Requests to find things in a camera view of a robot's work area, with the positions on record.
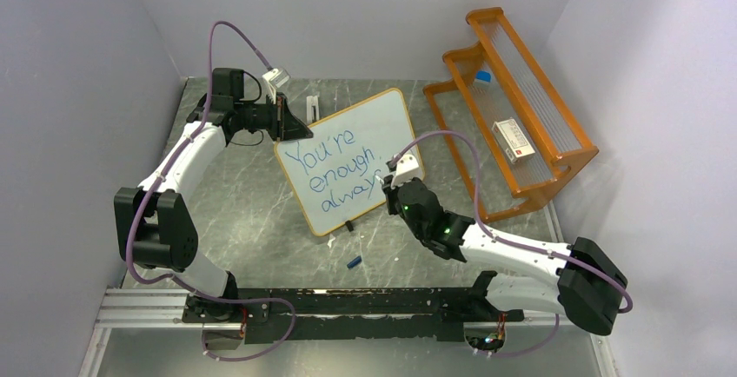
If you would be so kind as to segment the yellow-framed whiteboard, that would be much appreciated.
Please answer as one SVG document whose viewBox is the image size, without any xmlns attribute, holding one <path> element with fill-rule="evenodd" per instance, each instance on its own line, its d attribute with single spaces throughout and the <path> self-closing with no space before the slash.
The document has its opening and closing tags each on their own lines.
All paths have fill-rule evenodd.
<svg viewBox="0 0 737 377">
<path fill-rule="evenodd" d="M 387 163 L 415 139 L 397 88 L 310 125 L 313 137 L 275 154 L 313 235 L 324 236 L 385 203 Z"/>
</svg>

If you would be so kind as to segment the blue marker cap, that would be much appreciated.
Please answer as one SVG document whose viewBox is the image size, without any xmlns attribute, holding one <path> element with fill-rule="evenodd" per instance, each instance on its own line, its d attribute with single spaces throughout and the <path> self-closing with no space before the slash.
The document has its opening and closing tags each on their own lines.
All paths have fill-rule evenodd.
<svg viewBox="0 0 737 377">
<path fill-rule="evenodd" d="M 356 267 L 356 266 L 358 266 L 358 265 L 359 265 L 359 264 L 360 264 L 361 262 L 362 262 L 362 258 L 361 258 L 361 256 L 357 256 L 356 258 L 354 258 L 353 260 L 351 260 L 351 261 L 349 261 L 349 262 L 347 263 L 347 268 L 348 268 L 348 269 L 352 269 L 352 268 L 355 268 L 355 267 Z"/>
</svg>

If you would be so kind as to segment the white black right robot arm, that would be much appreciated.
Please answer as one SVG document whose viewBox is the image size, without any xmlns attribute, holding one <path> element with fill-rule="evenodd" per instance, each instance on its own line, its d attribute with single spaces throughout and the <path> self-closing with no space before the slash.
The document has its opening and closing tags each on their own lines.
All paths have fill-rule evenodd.
<svg viewBox="0 0 737 377">
<path fill-rule="evenodd" d="M 442 207 L 418 178 L 397 185 L 382 179 L 388 212 L 400 216 L 421 245 L 445 260 L 476 262 L 512 271 L 469 296 L 478 319 L 499 311 L 563 314 L 580 329 L 607 336 L 631 303 L 627 278 L 594 241 L 574 244 L 528 239 L 488 227 Z"/>
</svg>

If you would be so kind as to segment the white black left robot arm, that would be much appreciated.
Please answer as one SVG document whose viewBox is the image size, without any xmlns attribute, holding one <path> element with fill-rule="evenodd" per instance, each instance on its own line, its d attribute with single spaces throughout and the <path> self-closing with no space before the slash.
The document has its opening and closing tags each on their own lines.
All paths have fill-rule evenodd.
<svg viewBox="0 0 737 377">
<path fill-rule="evenodd" d="M 237 316 L 241 297 L 233 275 L 199 248 L 187 201 L 212 161 L 241 131 L 260 132 L 275 142 L 308 139 L 310 128 L 289 110 L 284 69 L 262 75 L 259 96 L 245 100 L 243 69 L 216 68 L 209 90 L 187 115 L 180 138 L 156 170 L 114 197 L 117 239 L 131 276 L 145 284 L 139 268 L 160 270 L 200 298 L 219 321 Z"/>
</svg>

